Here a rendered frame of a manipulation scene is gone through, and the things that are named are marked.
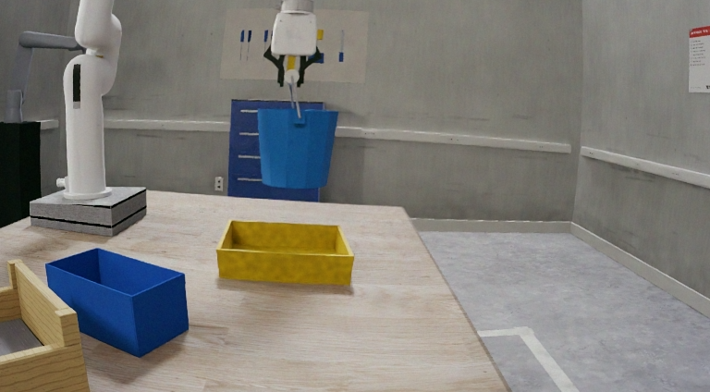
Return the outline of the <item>blue open-top box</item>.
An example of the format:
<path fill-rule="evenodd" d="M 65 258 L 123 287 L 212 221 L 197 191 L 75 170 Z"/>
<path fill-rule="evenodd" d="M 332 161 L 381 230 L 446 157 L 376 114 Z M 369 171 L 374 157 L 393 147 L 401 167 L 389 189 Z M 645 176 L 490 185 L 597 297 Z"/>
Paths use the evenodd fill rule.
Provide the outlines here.
<path fill-rule="evenodd" d="M 100 248 L 45 269 L 80 332 L 112 347 L 140 358 L 189 330 L 185 273 Z"/>

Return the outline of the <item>blue pail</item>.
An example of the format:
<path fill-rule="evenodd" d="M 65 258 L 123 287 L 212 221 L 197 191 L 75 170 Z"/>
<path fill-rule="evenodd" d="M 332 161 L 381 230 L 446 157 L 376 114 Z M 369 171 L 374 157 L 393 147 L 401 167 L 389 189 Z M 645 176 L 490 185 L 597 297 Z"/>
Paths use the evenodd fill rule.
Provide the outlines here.
<path fill-rule="evenodd" d="M 262 181 L 268 186 L 314 189 L 327 184 L 338 111 L 300 109 L 299 77 L 295 69 L 284 75 L 292 108 L 293 85 L 297 109 L 257 109 Z"/>

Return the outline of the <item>light wooden crate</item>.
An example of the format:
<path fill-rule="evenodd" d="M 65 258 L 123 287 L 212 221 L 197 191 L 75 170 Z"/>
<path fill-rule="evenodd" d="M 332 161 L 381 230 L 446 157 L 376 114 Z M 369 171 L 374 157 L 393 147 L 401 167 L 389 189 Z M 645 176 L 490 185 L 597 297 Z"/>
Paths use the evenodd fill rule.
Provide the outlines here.
<path fill-rule="evenodd" d="M 0 288 L 0 392 L 91 392 L 77 313 L 20 259 L 7 261 L 7 269 L 10 286 Z"/>

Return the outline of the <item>yellow rectangular tray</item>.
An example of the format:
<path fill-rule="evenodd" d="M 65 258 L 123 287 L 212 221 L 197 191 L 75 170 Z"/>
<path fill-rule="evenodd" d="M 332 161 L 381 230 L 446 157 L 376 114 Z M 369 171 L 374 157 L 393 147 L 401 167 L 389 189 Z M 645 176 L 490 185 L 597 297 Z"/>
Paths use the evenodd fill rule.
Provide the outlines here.
<path fill-rule="evenodd" d="M 325 285 L 350 285 L 354 260 L 339 225 L 242 220 L 228 220 L 216 255 L 219 278 Z"/>

